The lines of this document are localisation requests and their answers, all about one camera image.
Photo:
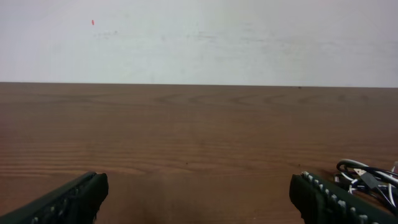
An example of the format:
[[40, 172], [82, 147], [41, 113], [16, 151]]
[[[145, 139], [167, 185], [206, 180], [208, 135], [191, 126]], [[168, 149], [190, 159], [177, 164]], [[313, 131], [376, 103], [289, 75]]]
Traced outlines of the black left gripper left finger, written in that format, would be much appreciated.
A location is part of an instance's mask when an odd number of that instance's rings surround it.
[[1, 216], [4, 224], [94, 224], [108, 196], [108, 176], [87, 172], [46, 195]]

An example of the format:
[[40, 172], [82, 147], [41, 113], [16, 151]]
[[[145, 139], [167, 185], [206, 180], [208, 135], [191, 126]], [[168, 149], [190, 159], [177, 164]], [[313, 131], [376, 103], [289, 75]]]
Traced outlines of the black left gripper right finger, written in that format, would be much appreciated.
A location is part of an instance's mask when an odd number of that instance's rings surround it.
[[289, 197], [306, 224], [397, 224], [396, 216], [309, 172], [292, 176]]

